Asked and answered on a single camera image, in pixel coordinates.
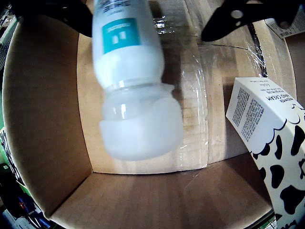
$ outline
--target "teal label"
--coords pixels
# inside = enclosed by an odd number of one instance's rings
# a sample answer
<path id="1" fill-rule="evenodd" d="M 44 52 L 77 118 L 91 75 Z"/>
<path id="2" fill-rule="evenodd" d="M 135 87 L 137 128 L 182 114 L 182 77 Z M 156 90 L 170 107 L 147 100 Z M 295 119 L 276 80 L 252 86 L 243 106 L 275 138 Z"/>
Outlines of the teal label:
<path id="1" fill-rule="evenodd" d="M 135 18 L 112 21 L 103 26 L 102 33 L 104 54 L 115 49 L 141 44 Z"/>

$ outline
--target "plastic bottle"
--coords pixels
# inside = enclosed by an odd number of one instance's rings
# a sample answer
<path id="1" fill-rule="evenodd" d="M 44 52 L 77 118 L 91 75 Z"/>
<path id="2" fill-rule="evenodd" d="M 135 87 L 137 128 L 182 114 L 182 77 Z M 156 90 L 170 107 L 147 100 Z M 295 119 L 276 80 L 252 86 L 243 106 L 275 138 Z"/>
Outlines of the plastic bottle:
<path id="1" fill-rule="evenodd" d="M 174 150 L 183 138 L 172 85 L 161 83 L 164 57 L 147 0 L 95 0 L 93 64 L 106 91 L 100 129 L 107 152 L 144 160 Z"/>

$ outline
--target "bottle cap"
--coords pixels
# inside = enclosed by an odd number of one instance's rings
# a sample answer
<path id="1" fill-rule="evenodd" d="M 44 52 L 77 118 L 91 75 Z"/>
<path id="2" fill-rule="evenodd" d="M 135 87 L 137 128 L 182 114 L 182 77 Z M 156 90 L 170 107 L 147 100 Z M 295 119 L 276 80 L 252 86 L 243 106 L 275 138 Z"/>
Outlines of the bottle cap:
<path id="1" fill-rule="evenodd" d="M 112 157 L 145 160 L 176 149 L 183 140 L 183 120 L 172 90 L 172 85 L 150 84 L 116 90 L 107 97 L 100 128 Z"/>

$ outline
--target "white box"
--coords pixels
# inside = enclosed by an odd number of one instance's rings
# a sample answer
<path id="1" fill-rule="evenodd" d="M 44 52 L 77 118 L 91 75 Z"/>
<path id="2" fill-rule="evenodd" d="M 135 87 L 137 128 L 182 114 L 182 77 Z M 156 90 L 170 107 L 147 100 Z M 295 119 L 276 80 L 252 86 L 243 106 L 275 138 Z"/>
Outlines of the white box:
<path id="1" fill-rule="evenodd" d="M 300 6 L 295 20 L 292 22 L 288 29 L 280 28 L 273 18 L 265 20 L 267 26 L 269 26 L 280 38 L 289 37 L 305 31 L 305 12 L 302 6 Z"/>
<path id="2" fill-rule="evenodd" d="M 261 172 L 278 228 L 299 223 L 305 214 L 305 109 L 268 78 L 236 78 L 226 117 Z"/>

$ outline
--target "plastic wrap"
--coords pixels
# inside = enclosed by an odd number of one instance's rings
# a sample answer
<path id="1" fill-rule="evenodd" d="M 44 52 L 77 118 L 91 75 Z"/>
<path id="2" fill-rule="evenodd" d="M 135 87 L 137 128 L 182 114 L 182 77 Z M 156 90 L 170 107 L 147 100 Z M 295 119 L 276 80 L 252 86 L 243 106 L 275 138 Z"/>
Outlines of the plastic wrap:
<path id="1" fill-rule="evenodd" d="M 163 15 L 154 19 L 165 58 L 163 82 L 175 86 L 173 96 L 183 112 L 183 143 L 176 150 L 178 170 L 202 168 L 208 160 L 207 103 L 198 46 L 190 27 Z"/>
<path id="2" fill-rule="evenodd" d="M 201 31 L 223 1 L 184 2 L 198 43 L 205 79 L 210 164 L 248 152 L 225 118 L 235 77 L 270 77 L 294 96 L 294 76 L 292 67 L 287 65 L 289 53 L 285 42 L 274 36 L 264 21 L 240 27 L 217 41 L 202 42 Z"/>

